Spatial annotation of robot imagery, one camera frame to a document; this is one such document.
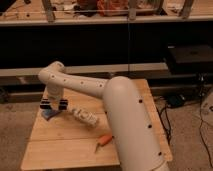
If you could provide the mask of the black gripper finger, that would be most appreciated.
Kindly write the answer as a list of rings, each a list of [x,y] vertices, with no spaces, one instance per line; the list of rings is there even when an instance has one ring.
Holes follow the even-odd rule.
[[[66,110],[68,106],[68,100],[67,99],[61,99],[59,103],[59,109],[60,110]]]
[[[50,109],[51,108],[50,101],[48,99],[43,98],[40,101],[40,108],[41,109]]]

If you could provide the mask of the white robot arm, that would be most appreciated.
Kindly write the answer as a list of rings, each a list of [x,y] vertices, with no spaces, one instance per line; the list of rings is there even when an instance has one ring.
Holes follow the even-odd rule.
[[[102,100],[122,171],[170,171],[144,98],[131,79],[68,75],[59,61],[41,69],[38,78],[51,100],[59,99],[64,88]]]

